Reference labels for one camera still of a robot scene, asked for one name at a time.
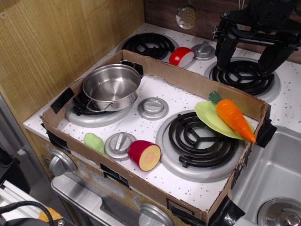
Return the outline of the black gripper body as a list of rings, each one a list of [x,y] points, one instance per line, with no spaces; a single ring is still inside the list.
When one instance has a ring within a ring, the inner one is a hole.
[[[290,18],[297,0],[251,0],[244,9],[224,11],[213,32],[220,43],[228,34],[238,42],[261,46],[301,46],[301,24]]]

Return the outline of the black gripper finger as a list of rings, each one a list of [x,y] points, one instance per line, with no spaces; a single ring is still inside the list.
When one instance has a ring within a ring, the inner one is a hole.
[[[295,51],[296,45],[268,46],[258,60],[260,74],[263,77],[271,75]]]
[[[229,64],[234,54],[234,51],[236,50],[237,44],[238,44],[237,36],[232,32],[227,32],[226,34],[222,34],[218,38],[215,55],[217,57],[216,66],[220,70],[224,70],[226,66]]]

